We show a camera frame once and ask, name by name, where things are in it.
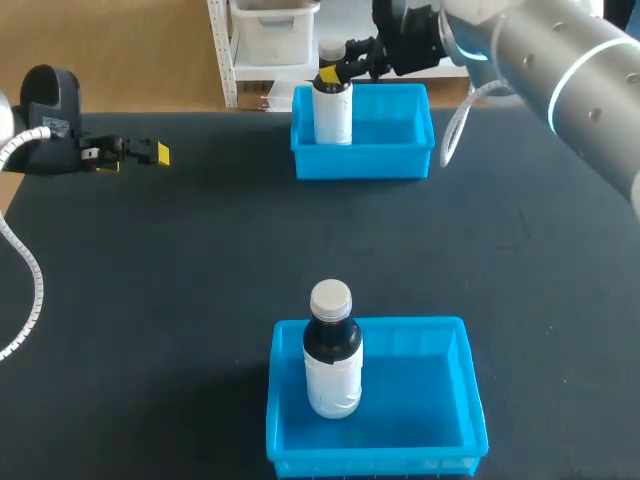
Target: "black table surface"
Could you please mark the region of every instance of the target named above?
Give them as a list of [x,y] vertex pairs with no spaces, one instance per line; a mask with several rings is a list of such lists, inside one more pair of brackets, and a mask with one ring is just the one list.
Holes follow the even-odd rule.
[[[434,112],[440,138],[451,112]],[[288,115],[95,115],[171,168],[28,178],[8,222],[45,307],[0,364],[0,478],[272,479],[274,324],[319,280],[356,316],[464,319],[481,479],[640,478],[640,225],[525,110],[474,111],[429,179],[301,183]],[[0,241],[0,338],[32,302]]]

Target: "yellow tab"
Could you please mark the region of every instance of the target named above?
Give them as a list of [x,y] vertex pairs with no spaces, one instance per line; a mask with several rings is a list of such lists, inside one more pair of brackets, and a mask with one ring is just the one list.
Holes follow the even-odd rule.
[[160,165],[171,165],[169,148],[158,142],[158,163]]
[[116,162],[116,168],[96,168],[96,172],[118,173],[120,171],[120,162]]
[[336,85],[342,84],[340,79],[338,78],[338,74],[336,73],[336,66],[329,65],[328,67],[321,68],[318,70],[320,74],[320,78],[324,83],[333,83]]

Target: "blue plastic bin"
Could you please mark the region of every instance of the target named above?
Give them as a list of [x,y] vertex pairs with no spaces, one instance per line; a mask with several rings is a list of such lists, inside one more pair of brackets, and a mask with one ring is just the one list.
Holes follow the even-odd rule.
[[278,477],[473,475],[488,450],[471,349],[459,318],[358,319],[362,400],[342,420],[307,399],[302,333],[275,327],[267,456]]
[[311,87],[295,91],[291,150],[301,180],[426,178],[434,145],[424,85],[355,85],[352,145],[317,145]]

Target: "bottle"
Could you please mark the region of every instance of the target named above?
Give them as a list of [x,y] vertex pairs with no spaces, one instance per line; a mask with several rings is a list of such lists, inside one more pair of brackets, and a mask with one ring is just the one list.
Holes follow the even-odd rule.
[[362,396],[363,341],[351,317],[351,292],[339,280],[324,280],[311,291],[310,304],[303,336],[309,403],[325,418],[344,418]]
[[313,80],[313,120],[316,144],[351,145],[353,83],[341,79],[336,65],[346,55],[344,42],[320,42],[320,70]]

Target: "bottle cap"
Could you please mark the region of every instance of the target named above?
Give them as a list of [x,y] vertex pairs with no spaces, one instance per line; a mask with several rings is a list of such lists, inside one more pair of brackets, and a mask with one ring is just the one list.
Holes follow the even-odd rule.
[[344,40],[339,38],[321,38],[318,45],[318,55],[327,62],[338,62],[347,54]]
[[324,280],[311,291],[311,312],[323,322],[339,322],[351,313],[351,291],[340,280]]

